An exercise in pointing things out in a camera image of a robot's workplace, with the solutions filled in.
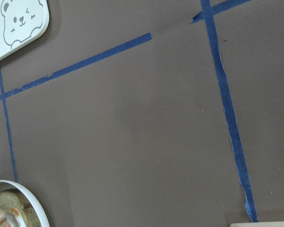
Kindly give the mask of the bread slice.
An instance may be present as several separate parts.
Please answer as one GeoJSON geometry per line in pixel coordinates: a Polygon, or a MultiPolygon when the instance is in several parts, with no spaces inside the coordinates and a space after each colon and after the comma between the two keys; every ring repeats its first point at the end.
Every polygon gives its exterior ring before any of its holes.
{"type": "MultiPolygon", "coordinates": [[[[19,211],[25,222],[26,227],[40,227],[40,221],[33,208],[19,211]]],[[[4,209],[0,206],[0,227],[9,227],[4,209]]]]}
{"type": "Polygon", "coordinates": [[[4,209],[17,209],[23,211],[28,205],[25,196],[16,189],[7,189],[0,192],[0,206],[4,209]]]}

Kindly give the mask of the cream bear tray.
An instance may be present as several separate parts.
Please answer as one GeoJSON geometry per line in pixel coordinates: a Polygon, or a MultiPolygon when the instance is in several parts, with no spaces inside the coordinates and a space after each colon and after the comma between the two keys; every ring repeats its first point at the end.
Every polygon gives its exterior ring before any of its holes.
{"type": "Polygon", "coordinates": [[[46,0],[0,0],[0,61],[44,34],[46,0]]]}

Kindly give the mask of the bread slice under egg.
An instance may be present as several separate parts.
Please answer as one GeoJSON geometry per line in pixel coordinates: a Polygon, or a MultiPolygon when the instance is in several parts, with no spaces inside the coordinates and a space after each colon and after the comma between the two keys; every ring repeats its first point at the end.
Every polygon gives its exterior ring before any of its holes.
{"type": "MultiPolygon", "coordinates": [[[[40,227],[40,221],[33,208],[19,211],[25,222],[26,227],[40,227]]],[[[9,227],[4,209],[0,206],[0,227],[9,227]]]]}

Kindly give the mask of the white plate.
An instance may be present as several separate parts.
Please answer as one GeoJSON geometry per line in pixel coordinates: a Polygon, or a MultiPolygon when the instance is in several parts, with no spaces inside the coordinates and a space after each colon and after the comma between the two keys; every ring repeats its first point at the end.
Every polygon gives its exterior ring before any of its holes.
{"type": "Polygon", "coordinates": [[[30,192],[26,187],[8,180],[0,180],[0,192],[7,189],[16,189],[19,190],[27,199],[28,205],[24,209],[33,208],[36,215],[39,218],[41,227],[48,227],[50,226],[48,218],[45,214],[43,207],[41,206],[38,199],[30,192]]]}

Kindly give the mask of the fried egg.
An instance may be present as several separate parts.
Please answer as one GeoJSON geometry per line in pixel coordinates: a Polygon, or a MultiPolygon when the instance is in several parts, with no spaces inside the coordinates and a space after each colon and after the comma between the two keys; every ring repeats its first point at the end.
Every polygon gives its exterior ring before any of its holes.
{"type": "Polygon", "coordinates": [[[4,210],[7,217],[7,222],[10,227],[25,227],[25,222],[22,218],[22,215],[17,209],[11,208],[4,210]]]}

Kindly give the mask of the wooden cutting board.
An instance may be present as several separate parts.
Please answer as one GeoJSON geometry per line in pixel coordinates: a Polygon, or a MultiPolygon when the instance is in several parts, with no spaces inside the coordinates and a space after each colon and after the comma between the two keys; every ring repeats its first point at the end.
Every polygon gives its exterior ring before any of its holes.
{"type": "Polygon", "coordinates": [[[232,223],[230,227],[284,227],[284,221],[232,223]]]}

